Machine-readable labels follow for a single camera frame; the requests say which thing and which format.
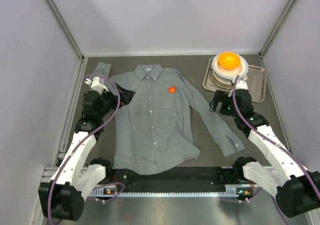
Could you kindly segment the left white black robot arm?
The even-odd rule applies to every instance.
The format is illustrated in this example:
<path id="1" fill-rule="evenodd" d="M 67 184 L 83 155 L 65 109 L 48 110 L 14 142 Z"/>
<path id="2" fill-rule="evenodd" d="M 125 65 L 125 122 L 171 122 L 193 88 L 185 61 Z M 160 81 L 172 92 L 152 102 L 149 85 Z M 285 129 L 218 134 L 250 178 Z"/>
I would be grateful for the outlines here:
<path id="1" fill-rule="evenodd" d="M 107 176 L 108 163 L 104 160 L 83 166 L 106 125 L 104 117 L 128 105 L 135 91 L 112 84 L 112 93 L 104 84 L 87 91 L 82 97 L 82 112 L 73 133 L 71 145 L 60 166 L 48 182 L 41 182 L 38 196 L 42 213 L 53 220 L 77 221 L 85 201 L 95 187 Z"/>

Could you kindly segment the grey button-up shirt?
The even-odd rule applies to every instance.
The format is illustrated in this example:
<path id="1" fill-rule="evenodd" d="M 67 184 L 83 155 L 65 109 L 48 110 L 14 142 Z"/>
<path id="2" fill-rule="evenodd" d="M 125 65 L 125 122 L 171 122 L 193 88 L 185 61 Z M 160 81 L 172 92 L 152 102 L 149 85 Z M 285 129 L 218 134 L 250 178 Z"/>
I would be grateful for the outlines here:
<path id="1" fill-rule="evenodd" d="M 210 111 L 205 97 L 174 68 L 159 64 L 138 65 L 133 71 L 110 76 L 111 65 L 100 62 L 94 75 L 135 91 L 132 101 L 115 115 L 116 139 L 113 166 L 140 175 L 158 174 L 196 159 L 191 110 L 197 111 L 209 134 L 227 157 L 245 149 L 225 121 Z M 168 88 L 175 86 L 176 93 Z"/>

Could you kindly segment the orange gold brooch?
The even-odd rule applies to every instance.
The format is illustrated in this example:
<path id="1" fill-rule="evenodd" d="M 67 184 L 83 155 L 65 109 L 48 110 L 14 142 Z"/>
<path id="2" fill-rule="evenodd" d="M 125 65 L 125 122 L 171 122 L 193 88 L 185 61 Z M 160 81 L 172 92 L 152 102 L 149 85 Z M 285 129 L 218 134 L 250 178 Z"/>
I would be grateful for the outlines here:
<path id="1" fill-rule="evenodd" d="M 174 94 L 174 93 L 176 93 L 176 91 L 177 91 L 177 88 L 175 86 L 171 86 L 171 87 L 168 88 L 168 92 L 169 93 Z"/>

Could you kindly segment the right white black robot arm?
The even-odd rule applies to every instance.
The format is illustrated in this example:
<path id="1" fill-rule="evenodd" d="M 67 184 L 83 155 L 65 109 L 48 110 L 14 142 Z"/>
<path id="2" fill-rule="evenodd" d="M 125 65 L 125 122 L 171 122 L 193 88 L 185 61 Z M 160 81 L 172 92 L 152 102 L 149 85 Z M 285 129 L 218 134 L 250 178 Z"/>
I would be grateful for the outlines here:
<path id="1" fill-rule="evenodd" d="M 277 138 L 269 122 L 254 111 L 252 96 L 246 89 L 217 90 L 210 110 L 233 117 L 236 127 L 262 152 L 272 166 L 264 168 L 252 157 L 238 158 L 233 165 L 242 180 L 249 180 L 268 192 L 288 218 L 320 207 L 320 173 L 300 164 Z"/>

